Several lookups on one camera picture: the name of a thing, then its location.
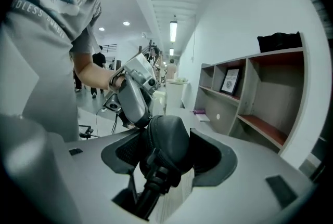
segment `ceiling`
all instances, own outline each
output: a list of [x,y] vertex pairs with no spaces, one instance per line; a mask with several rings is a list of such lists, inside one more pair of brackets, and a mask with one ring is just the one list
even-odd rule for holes
[[[100,44],[116,44],[141,38],[144,32],[164,53],[182,53],[195,27],[195,16],[204,0],[101,0],[102,14],[95,25]],[[170,42],[170,21],[178,21],[176,42]],[[122,23],[131,23],[125,27]]]

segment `forearm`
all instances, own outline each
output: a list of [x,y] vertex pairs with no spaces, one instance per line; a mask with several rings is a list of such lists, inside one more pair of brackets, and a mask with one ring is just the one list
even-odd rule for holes
[[89,63],[77,75],[85,85],[107,90],[113,74],[113,71],[105,70],[96,64]]

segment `framed certificate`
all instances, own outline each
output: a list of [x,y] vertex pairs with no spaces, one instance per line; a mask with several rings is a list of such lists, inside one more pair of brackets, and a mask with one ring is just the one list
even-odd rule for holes
[[227,69],[220,91],[233,95],[239,80],[239,74],[240,68]]

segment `ceiling light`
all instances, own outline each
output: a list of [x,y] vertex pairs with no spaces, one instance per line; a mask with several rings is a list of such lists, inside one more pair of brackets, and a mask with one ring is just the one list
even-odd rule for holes
[[170,22],[170,41],[171,42],[176,41],[177,25],[178,25],[177,21]]

